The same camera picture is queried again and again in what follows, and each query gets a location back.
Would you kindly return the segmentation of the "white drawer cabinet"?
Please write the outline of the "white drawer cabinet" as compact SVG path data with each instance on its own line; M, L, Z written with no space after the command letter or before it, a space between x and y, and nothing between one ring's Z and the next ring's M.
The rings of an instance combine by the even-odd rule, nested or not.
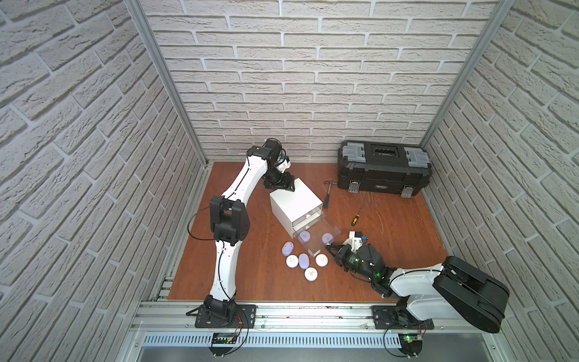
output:
M300 178L294 186L293 192L279 189L269 195L273 214L291 238L313 226L323 213L323 202Z

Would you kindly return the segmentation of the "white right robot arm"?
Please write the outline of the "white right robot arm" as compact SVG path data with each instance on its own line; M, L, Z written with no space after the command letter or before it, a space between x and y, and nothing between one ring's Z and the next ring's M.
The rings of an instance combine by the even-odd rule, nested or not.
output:
M428 268L393 268L371 244L329 244L327 252L346 272L359 276L386 299L397 298L390 319L414 327L434 319L463 319L498 333L510 297L508 287L457 256Z

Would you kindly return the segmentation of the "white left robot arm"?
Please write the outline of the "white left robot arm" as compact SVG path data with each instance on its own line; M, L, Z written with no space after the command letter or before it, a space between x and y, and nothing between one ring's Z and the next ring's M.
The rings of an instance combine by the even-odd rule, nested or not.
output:
M287 170L291 163L281 144L268 138L262 146L252 146L238 176L221 196L210 200L210 229L214 234L217 261L214 284L209 295L220 302L235 298L235 274L243 240L250 231L247 202L259 181L267 189L295 191L295 177Z

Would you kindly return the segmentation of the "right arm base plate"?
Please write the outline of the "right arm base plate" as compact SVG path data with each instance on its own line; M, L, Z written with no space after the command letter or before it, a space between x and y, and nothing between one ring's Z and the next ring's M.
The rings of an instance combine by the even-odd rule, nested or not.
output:
M377 330L433 330L434 322L431 319L420 321L407 310L396 306L371 306L372 318Z

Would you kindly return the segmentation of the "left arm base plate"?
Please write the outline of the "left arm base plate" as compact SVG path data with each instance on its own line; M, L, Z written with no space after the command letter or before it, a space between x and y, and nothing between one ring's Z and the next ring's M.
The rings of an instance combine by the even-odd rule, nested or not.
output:
M185 315L195 318L195 327L200 329L233 329L237 327L253 329L256 320L256 309L257 305L234 304L224 315L221 315L201 305L188 311Z

